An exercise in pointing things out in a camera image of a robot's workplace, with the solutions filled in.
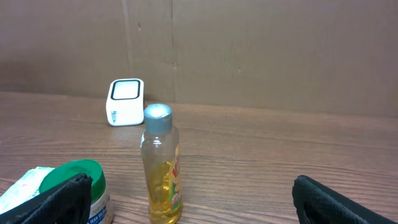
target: green jar lid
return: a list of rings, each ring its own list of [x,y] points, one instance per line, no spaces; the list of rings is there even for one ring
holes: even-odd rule
[[[91,184],[91,203],[94,203],[104,193],[106,181],[101,165],[97,161],[91,159],[71,161],[55,168],[44,177],[44,180],[40,184],[39,192],[43,193],[74,175],[81,173],[93,179],[93,183]]]

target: clear plastic bottle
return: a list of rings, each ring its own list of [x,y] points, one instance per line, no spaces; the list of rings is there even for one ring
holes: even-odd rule
[[[167,105],[149,105],[144,111],[146,130],[141,156],[149,198],[149,218],[154,224],[176,223],[182,213],[178,129],[172,125]]]

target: cardboard wall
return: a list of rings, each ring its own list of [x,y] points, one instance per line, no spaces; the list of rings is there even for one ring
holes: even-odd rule
[[[0,0],[0,91],[398,116],[396,0]]]

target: wooden table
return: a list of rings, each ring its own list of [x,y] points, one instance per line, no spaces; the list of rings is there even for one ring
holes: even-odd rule
[[[397,118],[170,106],[182,150],[179,223],[298,223],[300,174],[398,221]],[[0,194],[28,169],[92,158],[114,223],[148,223],[143,130],[110,127],[105,99],[0,92]]]

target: gray bottle cap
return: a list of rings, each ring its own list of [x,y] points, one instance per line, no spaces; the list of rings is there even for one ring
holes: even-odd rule
[[[151,134],[165,134],[173,127],[172,109],[164,104],[149,105],[144,110],[146,130]]]

